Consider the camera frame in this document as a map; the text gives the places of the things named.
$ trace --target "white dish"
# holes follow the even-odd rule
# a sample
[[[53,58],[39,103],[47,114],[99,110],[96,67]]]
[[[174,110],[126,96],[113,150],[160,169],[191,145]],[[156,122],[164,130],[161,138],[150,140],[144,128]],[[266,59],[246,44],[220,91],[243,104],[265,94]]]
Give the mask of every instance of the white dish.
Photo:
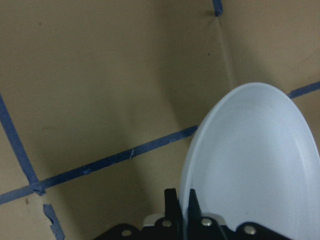
[[[320,158],[296,105],[277,88],[248,83],[205,117],[184,164],[179,201],[190,189],[201,211],[232,230],[256,222],[296,240],[320,239]]]

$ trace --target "white plate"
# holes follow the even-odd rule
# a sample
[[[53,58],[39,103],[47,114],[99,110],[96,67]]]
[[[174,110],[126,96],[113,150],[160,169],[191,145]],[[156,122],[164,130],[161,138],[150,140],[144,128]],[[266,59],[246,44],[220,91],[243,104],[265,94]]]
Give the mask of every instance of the white plate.
[[[179,201],[190,189],[203,213],[232,230],[256,222],[293,239],[320,239],[320,159],[296,105],[277,88],[248,83],[205,117],[184,164]]]

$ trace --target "screw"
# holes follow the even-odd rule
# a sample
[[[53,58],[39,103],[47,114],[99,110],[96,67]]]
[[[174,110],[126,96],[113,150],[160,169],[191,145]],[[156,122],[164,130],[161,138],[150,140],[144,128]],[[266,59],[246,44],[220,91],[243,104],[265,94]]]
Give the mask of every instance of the screw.
[[[132,234],[132,231],[128,229],[123,230],[121,233],[122,237],[129,237],[131,236],[131,234]]]
[[[165,228],[170,228],[171,225],[172,225],[172,223],[170,220],[163,220],[163,222],[162,222],[162,226]]]
[[[202,218],[201,224],[205,227],[210,227],[212,225],[212,221],[209,218]]]
[[[243,230],[246,234],[249,235],[255,235],[257,233],[257,230],[251,225],[244,226]]]

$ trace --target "tape strip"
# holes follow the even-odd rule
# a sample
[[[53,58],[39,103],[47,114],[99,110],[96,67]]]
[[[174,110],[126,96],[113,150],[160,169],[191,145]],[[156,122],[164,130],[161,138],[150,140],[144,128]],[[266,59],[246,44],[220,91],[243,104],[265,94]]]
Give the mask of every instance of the tape strip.
[[[62,230],[62,227],[60,225],[60,222],[56,216],[56,213],[55,213],[52,205],[51,204],[44,204],[43,205],[43,212],[52,223],[50,228],[55,236],[55,239],[56,240],[64,240],[65,239],[64,231]]]
[[[300,88],[298,88],[296,90],[293,90],[288,94],[288,97],[291,98],[291,99],[294,99],[294,98],[297,98],[297,97],[300,97],[302,95],[314,92],[314,91],[319,90],[319,89],[320,89],[320,81],[312,83],[312,84],[307,85],[307,86],[300,87]]]
[[[15,199],[22,198],[34,192],[37,192],[36,190],[44,192],[45,189],[47,188],[56,186],[58,184],[62,184],[64,182],[81,177],[83,175],[88,175],[92,172],[98,171],[100,169],[106,168],[116,163],[120,163],[122,161],[132,159],[135,156],[145,154],[151,150],[185,139],[191,136],[197,130],[197,128],[198,126],[196,125],[192,127],[188,127],[182,131],[178,131],[178,132],[169,134],[167,136],[160,137],[156,140],[136,146],[134,148],[120,152],[118,154],[103,158],[101,160],[61,173],[59,175],[49,177],[45,180],[35,182],[29,186],[25,186],[25,187],[1,194],[0,205],[13,201]]]
[[[5,102],[0,94],[0,120],[5,131],[5,134],[12,146],[14,154],[18,159],[18,162],[22,168],[22,171],[26,175],[30,184],[38,182],[37,175],[30,163],[28,155],[21,143],[16,128],[11,120],[11,117],[6,108]]]

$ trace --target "silver screw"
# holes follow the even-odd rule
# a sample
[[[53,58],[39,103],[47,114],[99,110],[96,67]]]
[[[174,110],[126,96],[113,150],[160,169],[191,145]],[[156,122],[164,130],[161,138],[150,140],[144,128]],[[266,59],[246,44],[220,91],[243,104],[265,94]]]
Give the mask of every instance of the silver screw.
[[[212,225],[212,221],[209,218],[202,218],[201,224],[205,227],[210,227]]]
[[[123,230],[121,233],[122,237],[129,237],[129,236],[131,236],[131,234],[132,234],[132,231],[128,230],[128,229]]]
[[[246,234],[249,235],[255,235],[257,233],[257,230],[251,225],[244,226],[243,230]]]
[[[162,226],[165,228],[170,228],[172,225],[172,222],[170,220],[163,220]]]

